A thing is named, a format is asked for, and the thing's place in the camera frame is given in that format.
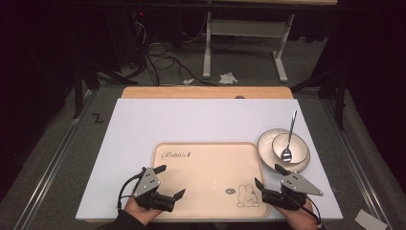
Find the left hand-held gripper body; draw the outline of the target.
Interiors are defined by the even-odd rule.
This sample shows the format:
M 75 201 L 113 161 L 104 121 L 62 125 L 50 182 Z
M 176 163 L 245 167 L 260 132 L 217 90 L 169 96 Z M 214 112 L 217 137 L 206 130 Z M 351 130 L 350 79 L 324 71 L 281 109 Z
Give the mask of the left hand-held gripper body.
M 132 196 L 139 206 L 145 209 L 155 209 L 171 212 L 175 201 L 172 196 L 160 195 L 158 188 L 161 181 L 158 174 L 155 174 L 153 168 L 143 168 L 141 178 L 136 183 Z

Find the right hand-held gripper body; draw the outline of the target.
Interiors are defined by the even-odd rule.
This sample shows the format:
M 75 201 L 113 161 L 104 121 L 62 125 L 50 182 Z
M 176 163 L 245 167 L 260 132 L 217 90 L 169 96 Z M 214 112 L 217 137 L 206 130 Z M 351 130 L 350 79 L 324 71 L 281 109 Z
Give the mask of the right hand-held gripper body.
M 323 196 L 324 193 L 298 172 L 282 174 L 279 192 L 261 187 L 261 199 L 264 203 L 286 210 L 298 210 L 304 207 L 308 195 Z

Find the white ceramic plate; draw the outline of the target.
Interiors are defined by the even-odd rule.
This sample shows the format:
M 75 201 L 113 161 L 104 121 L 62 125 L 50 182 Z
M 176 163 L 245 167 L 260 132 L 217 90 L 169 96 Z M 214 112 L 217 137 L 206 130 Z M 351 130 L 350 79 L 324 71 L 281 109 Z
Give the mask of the white ceramic plate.
M 303 171 L 309 161 L 310 161 L 310 151 L 308 152 L 308 157 L 303 163 L 300 163 L 298 165 L 285 165 L 282 163 L 282 161 L 277 157 L 277 155 L 274 153 L 272 150 L 272 143 L 274 138 L 282 133 L 288 133 L 289 131 L 287 129 L 282 129 L 282 128 L 273 128 L 270 130 L 265 131 L 262 133 L 258 140 L 258 152 L 260 155 L 260 158 L 263 160 L 263 162 L 270 167 L 271 169 L 275 168 L 276 164 L 279 164 L 283 166 L 285 169 L 288 171 L 292 172 L 300 172 Z

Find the white ceramic bowl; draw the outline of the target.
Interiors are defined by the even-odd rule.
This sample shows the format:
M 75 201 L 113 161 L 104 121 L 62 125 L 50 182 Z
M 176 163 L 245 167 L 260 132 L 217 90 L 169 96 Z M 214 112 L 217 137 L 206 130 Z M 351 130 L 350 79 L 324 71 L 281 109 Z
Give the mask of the white ceramic bowl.
M 272 143 L 272 150 L 277 155 L 277 157 L 282 161 L 282 151 L 286 147 L 288 133 L 282 133 L 277 135 Z M 283 162 L 285 165 L 298 165 L 303 163 L 308 157 L 308 146 L 306 142 L 295 133 L 292 134 L 290 150 L 292 153 L 292 159 L 290 162 Z

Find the beige rabbit print tray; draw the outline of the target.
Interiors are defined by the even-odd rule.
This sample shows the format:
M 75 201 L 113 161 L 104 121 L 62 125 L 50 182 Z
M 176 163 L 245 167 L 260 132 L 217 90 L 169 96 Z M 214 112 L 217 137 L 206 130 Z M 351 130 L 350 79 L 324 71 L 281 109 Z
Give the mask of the beige rabbit print tray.
M 152 160 L 153 167 L 161 165 L 167 168 L 158 174 L 158 192 L 185 193 L 159 221 L 261 219 L 269 214 L 255 184 L 264 178 L 252 143 L 163 143 Z

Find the metal spoon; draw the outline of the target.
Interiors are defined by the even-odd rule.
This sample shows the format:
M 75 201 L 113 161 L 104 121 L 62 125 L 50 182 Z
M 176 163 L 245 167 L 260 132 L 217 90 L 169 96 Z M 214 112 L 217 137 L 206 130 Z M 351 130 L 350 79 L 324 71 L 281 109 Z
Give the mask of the metal spoon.
M 283 162 L 290 162 L 291 159 L 292 159 L 292 153 L 291 153 L 291 150 L 290 150 L 290 143 L 291 143 L 291 137 L 292 137 L 292 134 L 293 134 L 293 129 L 294 129 L 294 126 L 295 126 L 296 118 L 297 118 L 297 111 L 294 110 L 293 114 L 292 114 L 291 123 L 290 123 L 290 129 L 289 129 L 289 132 L 288 132 L 286 147 L 282 151 L 282 161 Z

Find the person's left hand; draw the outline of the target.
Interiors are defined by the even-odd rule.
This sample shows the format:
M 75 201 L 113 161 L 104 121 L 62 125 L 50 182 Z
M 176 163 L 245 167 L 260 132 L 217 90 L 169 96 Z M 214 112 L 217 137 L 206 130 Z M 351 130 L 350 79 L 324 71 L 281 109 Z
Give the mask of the person's left hand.
M 150 222 L 162 214 L 161 210 L 147 210 L 140 207 L 136 200 L 132 197 L 127 200 L 124 210 L 132 217 L 140 221 L 144 226 L 147 226 Z

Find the person's right hand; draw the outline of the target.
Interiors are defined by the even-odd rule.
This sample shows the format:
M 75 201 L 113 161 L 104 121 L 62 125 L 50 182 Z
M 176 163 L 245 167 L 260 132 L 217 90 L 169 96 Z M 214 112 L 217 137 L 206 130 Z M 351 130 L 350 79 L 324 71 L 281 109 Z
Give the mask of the person's right hand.
M 316 218 L 303 209 L 285 210 L 277 206 L 275 209 L 285 217 L 294 230 L 319 230 Z

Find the white table mat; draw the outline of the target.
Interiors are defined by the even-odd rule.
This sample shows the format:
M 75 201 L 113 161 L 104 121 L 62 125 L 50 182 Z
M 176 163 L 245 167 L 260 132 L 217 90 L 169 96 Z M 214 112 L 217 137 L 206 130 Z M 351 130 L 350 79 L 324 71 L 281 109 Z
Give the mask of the white table mat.
M 81 199 L 77 219 L 108 221 L 118 215 L 119 195 L 129 196 L 136 185 L 133 175 L 155 168 L 155 148 L 163 143 L 252 143 L 273 128 L 290 129 L 310 151 L 307 167 L 298 173 L 324 195 L 310 195 L 323 219 L 340 219 L 342 213 L 313 144 L 299 103 L 294 99 L 119 99 L 115 105 L 95 166 Z M 282 176 L 262 159 L 266 188 L 277 191 Z M 236 221 L 277 221 L 281 214 L 270 205 L 264 218 Z

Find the flat white paper sheet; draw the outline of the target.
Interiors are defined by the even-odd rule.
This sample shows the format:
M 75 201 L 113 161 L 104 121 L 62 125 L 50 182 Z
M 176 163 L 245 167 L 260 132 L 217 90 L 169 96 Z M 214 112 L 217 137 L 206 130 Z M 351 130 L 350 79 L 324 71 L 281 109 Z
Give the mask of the flat white paper sheet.
M 366 230 L 386 230 L 388 225 L 364 210 L 360 210 L 355 221 Z

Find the wooden table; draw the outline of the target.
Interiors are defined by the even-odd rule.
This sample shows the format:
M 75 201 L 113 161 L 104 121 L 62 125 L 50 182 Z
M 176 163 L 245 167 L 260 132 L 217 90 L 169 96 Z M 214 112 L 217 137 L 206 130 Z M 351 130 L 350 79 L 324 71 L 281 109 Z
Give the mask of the wooden table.
M 293 99 L 285 86 L 128 86 L 123 99 Z

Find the black metal stand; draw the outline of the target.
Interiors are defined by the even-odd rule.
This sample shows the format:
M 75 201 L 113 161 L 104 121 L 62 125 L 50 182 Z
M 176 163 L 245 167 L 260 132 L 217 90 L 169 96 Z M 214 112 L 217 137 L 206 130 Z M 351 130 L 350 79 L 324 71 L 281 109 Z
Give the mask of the black metal stand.
M 318 96 L 320 99 L 330 99 L 334 97 L 336 102 L 334 119 L 337 126 L 343 130 L 346 79 L 346 73 L 331 69 L 292 86 L 290 90 L 292 93 L 295 93 L 307 87 L 319 86 Z
M 100 83 L 97 77 L 97 74 L 99 72 L 102 72 L 107 77 L 110 77 L 113 80 L 123 84 L 127 85 L 138 84 L 137 81 L 126 79 L 125 77 L 119 75 L 118 73 L 98 65 L 94 61 L 85 60 L 78 62 L 74 69 L 75 119 L 77 119 L 77 117 L 84 109 L 84 96 L 82 92 L 82 83 L 85 82 L 87 88 L 90 90 L 98 90 L 100 88 Z

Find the large crumpled white paper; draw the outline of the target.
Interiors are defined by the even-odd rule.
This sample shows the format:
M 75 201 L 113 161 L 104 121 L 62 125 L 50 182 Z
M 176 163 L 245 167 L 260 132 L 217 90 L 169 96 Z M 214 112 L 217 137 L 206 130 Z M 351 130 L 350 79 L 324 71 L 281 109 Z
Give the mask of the large crumpled white paper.
M 220 76 L 219 83 L 222 84 L 233 84 L 237 82 L 236 77 L 232 73 L 223 74 Z

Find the metal floor rail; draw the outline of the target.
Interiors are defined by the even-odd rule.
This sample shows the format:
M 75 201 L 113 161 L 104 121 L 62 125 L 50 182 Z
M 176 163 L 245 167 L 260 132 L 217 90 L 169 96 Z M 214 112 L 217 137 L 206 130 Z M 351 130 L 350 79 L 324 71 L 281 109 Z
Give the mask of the metal floor rail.
M 360 193 L 368 206 L 369 214 L 372 215 L 377 220 L 380 220 L 387 224 L 386 230 L 393 230 L 390 221 L 385 214 L 382 204 L 379 201 L 378 195 L 370 180 L 367 178 L 359 160 L 357 159 L 355 152 L 350 144 L 350 139 L 343 129 L 341 129 L 335 120 L 335 114 L 333 106 L 329 100 L 321 100 L 321 105 L 325 110 L 331 125 L 334 127 L 335 132 L 337 133 L 341 145 L 344 147 L 346 159 L 350 165 L 350 171 L 354 177 L 357 187 L 360 190 Z
M 71 140 L 74 137 L 79 123 L 83 117 L 83 113 L 88 108 L 91 101 L 94 99 L 95 93 L 87 90 L 83 96 L 82 111 L 74 116 L 73 121 L 69 124 L 67 130 L 62 136 L 57 149 L 48 164 L 44 174 L 42 174 L 39 182 L 37 183 L 33 194 L 31 195 L 26 207 L 20 215 L 18 221 L 12 230 L 29 230 L 34 217 L 41 206 L 46 194 L 52 186 L 53 181 L 59 171 L 61 164 L 67 154 L 67 149 L 70 146 Z

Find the white metal desk frame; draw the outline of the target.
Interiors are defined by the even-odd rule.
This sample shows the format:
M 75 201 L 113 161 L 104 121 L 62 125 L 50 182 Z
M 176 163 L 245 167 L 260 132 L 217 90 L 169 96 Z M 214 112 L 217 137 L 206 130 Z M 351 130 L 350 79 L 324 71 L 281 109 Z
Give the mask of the white metal desk frame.
M 232 19 L 212 19 L 210 12 L 206 13 L 206 38 L 205 53 L 203 60 L 203 78 L 211 76 L 212 64 L 212 36 L 248 36 L 261 38 L 278 38 L 279 48 L 272 52 L 272 58 L 278 73 L 280 82 L 288 82 L 288 77 L 282 63 L 282 53 L 287 42 L 295 15 L 289 14 L 283 22 L 264 22 Z

